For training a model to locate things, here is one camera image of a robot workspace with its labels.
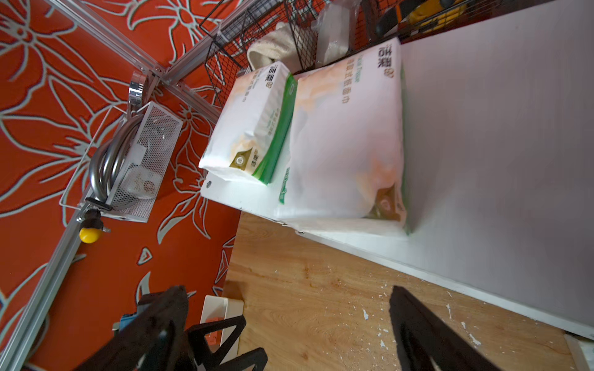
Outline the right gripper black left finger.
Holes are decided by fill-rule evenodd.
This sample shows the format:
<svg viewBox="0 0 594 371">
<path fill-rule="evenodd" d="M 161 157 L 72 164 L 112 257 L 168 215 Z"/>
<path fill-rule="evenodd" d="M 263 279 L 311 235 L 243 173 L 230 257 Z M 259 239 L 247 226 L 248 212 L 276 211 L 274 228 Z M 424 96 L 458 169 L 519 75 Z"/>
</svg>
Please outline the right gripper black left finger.
<svg viewBox="0 0 594 371">
<path fill-rule="evenodd" d="M 151 295 L 137 317 L 76 370 L 174 370 L 181 357 L 188 299 L 183 286 Z"/>
</svg>

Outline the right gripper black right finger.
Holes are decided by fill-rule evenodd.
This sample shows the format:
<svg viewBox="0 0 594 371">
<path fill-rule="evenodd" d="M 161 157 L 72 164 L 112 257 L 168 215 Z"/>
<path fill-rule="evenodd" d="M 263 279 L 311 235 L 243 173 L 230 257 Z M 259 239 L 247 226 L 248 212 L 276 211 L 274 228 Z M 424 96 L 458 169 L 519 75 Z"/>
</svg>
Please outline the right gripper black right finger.
<svg viewBox="0 0 594 371">
<path fill-rule="evenodd" d="M 391 324 L 403 370 L 498 369 L 411 292 L 397 285 L 391 292 Z"/>
</svg>

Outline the white tissue pack front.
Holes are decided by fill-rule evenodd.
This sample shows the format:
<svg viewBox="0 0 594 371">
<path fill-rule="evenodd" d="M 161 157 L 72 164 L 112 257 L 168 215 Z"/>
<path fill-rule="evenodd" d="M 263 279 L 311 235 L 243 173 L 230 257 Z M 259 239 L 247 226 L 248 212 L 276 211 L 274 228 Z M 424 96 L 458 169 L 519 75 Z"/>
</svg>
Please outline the white tissue pack front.
<svg viewBox="0 0 594 371">
<path fill-rule="evenodd" d="M 226 181 L 268 185 L 295 107 L 297 80 L 278 61 L 235 80 L 199 167 Z"/>
</svg>

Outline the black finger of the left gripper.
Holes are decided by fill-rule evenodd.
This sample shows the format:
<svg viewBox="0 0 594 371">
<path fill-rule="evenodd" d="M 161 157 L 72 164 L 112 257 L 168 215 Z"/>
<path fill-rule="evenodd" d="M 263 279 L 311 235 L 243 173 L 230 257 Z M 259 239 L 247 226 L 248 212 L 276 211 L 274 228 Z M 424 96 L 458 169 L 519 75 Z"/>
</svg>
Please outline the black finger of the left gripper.
<svg viewBox="0 0 594 371">
<path fill-rule="evenodd" d="M 188 344 L 198 366 L 215 366 L 224 362 L 239 339 L 246 320 L 243 315 L 202 323 L 187 330 Z"/>
<path fill-rule="evenodd" d="M 225 363 L 220 363 L 210 368 L 215 371 L 242 371 L 263 370 L 269 361 L 263 348 L 253 349 L 243 355 L 237 356 Z"/>
</svg>

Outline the white tissue pack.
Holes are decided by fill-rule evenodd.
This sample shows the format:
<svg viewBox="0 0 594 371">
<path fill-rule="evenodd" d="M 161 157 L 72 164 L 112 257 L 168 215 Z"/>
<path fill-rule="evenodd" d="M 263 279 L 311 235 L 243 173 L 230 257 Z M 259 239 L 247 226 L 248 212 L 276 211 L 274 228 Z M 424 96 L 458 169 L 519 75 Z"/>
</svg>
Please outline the white tissue pack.
<svg viewBox="0 0 594 371">
<path fill-rule="evenodd" d="M 268 185 L 295 107 L 297 80 L 278 61 L 235 80 L 199 167 L 226 181 Z"/>
<path fill-rule="evenodd" d="M 405 228 L 402 51 L 397 39 L 301 77 L 275 218 Z"/>
</svg>

